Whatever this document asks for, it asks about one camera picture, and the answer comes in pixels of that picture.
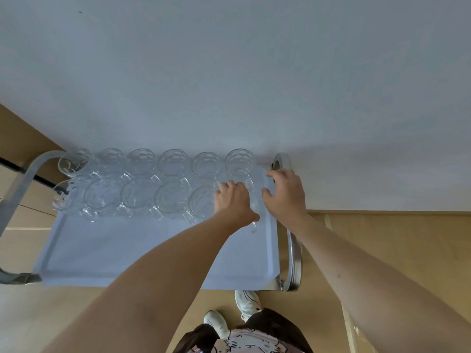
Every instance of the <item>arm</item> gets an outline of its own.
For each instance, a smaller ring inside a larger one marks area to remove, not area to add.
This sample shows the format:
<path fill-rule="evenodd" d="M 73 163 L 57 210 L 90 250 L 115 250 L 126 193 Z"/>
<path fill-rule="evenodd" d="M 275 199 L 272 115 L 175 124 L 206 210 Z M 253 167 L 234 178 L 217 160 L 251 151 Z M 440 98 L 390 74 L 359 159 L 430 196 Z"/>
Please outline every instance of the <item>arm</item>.
<path fill-rule="evenodd" d="M 227 238 L 259 219 L 249 202 L 243 184 L 222 183 L 210 219 L 142 256 L 43 353 L 164 353 Z"/>
<path fill-rule="evenodd" d="M 306 213 L 301 180 L 292 170 L 267 174 L 269 212 L 314 258 L 355 324 L 380 352 L 471 352 L 471 325 L 444 302 L 389 265 L 350 244 Z"/>

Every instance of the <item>white tray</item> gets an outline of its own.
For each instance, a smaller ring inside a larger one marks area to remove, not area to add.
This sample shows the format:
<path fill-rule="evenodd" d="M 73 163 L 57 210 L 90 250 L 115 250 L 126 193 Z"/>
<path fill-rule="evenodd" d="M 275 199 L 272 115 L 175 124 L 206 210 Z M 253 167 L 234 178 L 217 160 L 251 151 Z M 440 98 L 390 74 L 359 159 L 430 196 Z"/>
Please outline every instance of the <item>white tray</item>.
<path fill-rule="evenodd" d="M 19 173 L 0 202 L 0 235 L 6 228 L 38 168 L 63 151 L 50 151 Z M 291 168 L 289 157 L 279 153 L 274 164 Z M 253 176 L 261 205 L 261 219 L 254 234 L 248 227 L 233 234 L 211 267 L 203 289 L 296 290 L 301 282 L 301 246 L 288 232 L 288 277 L 280 279 L 276 220 L 263 206 L 261 188 L 274 189 L 262 167 Z M 164 218 L 103 218 L 88 222 L 59 214 L 32 273 L 8 273 L 0 269 L 0 284 L 44 282 L 47 285 L 107 286 L 147 251 L 189 227 L 186 221 Z"/>

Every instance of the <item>black strip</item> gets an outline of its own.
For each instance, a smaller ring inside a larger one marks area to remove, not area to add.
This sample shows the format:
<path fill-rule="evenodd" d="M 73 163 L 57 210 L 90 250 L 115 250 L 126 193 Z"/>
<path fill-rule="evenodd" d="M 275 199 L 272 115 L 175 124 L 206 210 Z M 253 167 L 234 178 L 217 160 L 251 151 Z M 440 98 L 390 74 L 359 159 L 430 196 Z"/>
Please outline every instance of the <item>black strip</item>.
<path fill-rule="evenodd" d="M 0 165 L 3 165 L 15 172 L 21 172 L 21 173 L 25 173 L 26 170 L 18 165 L 15 165 L 13 162 L 10 162 L 9 160 L 5 160 L 3 159 L 2 157 L 0 157 Z M 53 184 L 52 182 L 48 181 L 47 179 L 45 178 L 42 178 L 41 176 L 38 176 L 38 175 L 35 175 L 34 178 L 33 178 L 36 182 L 39 182 L 40 184 L 44 184 L 45 186 L 49 187 L 49 188 L 54 188 L 56 187 L 55 184 Z"/>

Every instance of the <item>hand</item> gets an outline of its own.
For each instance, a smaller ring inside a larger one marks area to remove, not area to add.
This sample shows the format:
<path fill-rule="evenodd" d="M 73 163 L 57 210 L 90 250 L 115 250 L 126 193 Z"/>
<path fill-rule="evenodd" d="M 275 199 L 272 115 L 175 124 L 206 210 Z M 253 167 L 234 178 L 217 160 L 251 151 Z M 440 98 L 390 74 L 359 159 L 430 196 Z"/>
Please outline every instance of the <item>hand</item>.
<path fill-rule="evenodd" d="M 301 178 L 291 169 L 279 169 L 267 173 L 276 182 L 275 194 L 262 188 L 265 207 L 289 230 L 306 215 L 306 201 Z"/>
<path fill-rule="evenodd" d="M 242 228 L 260 219 L 250 209 L 249 191 L 242 182 L 230 180 L 219 185 L 221 190 L 214 194 L 214 213 L 225 213 L 235 225 Z"/>

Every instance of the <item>white wall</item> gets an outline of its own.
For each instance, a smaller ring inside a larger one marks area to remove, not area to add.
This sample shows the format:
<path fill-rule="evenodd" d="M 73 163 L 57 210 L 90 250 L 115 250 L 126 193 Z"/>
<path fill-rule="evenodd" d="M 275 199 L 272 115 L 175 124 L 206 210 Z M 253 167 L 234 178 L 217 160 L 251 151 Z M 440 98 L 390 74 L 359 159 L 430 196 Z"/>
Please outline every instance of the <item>white wall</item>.
<path fill-rule="evenodd" d="M 319 209 L 471 210 L 471 0 L 4 0 L 0 102 L 64 148 L 291 155 Z"/>

